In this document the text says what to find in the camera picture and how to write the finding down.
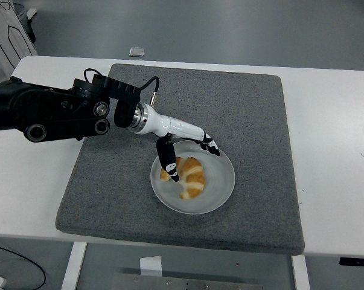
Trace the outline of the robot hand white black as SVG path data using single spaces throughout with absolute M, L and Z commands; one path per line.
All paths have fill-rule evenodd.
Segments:
M 155 134 L 158 137 L 156 150 L 162 169 L 178 181 L 176 154 L 171 141 L 173 137 L 193 140 L 211 154 L 220 155 L 216 142 L 200 127 L 185 121 L 158 114 L 150 105 L 138 105 L 138 124 L 132 126 L 137 134 Z

